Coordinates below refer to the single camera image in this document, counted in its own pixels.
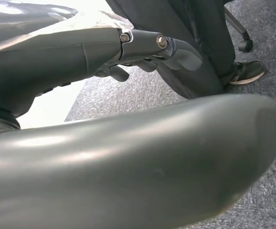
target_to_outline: black sneaker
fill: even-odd
[[[258,80],[266,72],[266,68],[261,62],[236,63],[237,71],[231,84],[240,85],[252,83]]]

